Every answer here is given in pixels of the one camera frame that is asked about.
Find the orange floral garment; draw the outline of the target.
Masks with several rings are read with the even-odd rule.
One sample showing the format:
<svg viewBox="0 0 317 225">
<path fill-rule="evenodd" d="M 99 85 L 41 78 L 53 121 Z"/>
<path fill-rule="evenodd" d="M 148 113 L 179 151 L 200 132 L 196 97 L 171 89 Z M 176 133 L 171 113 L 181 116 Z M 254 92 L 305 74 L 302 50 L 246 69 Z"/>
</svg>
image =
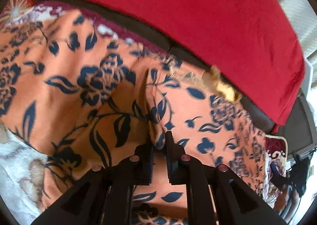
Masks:
<svg viewBox="0 0 317 225">
<path fill-rule="evenodd" d="M 168 131 L 262 194 L 265 135 L 236 98 L 217 71 L 102 35 L 78 10 L 1 30 L 1 121 L 48 157 L 43 208 L 93 166 L 115 166 L 147 141 L 162 150 Z"/>
</svg>

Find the beige curtain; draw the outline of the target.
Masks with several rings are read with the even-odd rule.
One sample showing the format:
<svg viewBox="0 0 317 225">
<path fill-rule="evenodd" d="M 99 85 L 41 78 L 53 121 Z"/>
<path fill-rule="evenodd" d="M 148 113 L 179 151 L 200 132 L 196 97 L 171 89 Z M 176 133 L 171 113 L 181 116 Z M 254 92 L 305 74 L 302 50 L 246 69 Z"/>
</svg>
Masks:
<svg viewBox="0 0 317 225">
<path fill-rule="evenodd" d="M 308 0 L 278 0 L 291 23 L 304 57 L 316 64 L 316 14 Z"/>
</svg>

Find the red blanket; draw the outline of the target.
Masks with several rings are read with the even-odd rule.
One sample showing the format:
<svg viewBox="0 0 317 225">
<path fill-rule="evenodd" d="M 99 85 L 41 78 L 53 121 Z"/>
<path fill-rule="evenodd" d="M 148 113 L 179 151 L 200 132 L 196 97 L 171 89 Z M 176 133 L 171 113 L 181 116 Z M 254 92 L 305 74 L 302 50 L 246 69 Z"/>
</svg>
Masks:
<svg viewBox="0 0 317 225">
<path fill-rule="evenodd" d="M 285 125 L 305 61 L 278 0 L 86 0 L 151 25 L 218 69 Z"/>
</svg>

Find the floral plush bed blanket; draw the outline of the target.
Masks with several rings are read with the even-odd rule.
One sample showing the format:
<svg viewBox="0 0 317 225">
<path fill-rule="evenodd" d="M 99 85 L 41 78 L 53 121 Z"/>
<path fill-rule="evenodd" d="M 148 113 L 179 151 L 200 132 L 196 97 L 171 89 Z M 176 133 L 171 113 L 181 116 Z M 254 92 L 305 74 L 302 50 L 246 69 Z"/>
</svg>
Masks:
<svg viewBox="0 0 317 225">
<path fill-rule="evenodd" d="M 71 10 L 64 7 L 41 4 L 14 18 L 1 30 L 7 26 L 15 26 L 25 22 L 56 19 L 68 11 Z M 102 35 L 110 38 L 119 38 L 103 23 L 94 23 L 90 18 L 84 17 Z M 131 38 L 120 39 L 127 42 L 140 43 Z M 173 57 L 167 54 L 155 54 Z M 259 196 L 267 200 L 271 191 L 269 182 L 271 173 L 269 168 L 270 156 L 267 149 L 268 137 L 265 133 L 264 135 L 265 181 L 264 189 Z M 48 157 L 45 154 L 38 152 L 23 142 L 1 121 L 1 196 L 14 217 L 21 224 L 30 224 L 46 209 L 42 206 L 40 190 L 43 184 L 47 159 Z M 169 184 L 165 156 L 163 156 L 162 150 L 155 148 L 152 183 L 149 186 L 137 186 L 133 193 L 133 200 L 135 202 L 132 217 L 133 224 L 187 224 L 185 187 L 183 185 L 173 186 Z"/>
</svg>

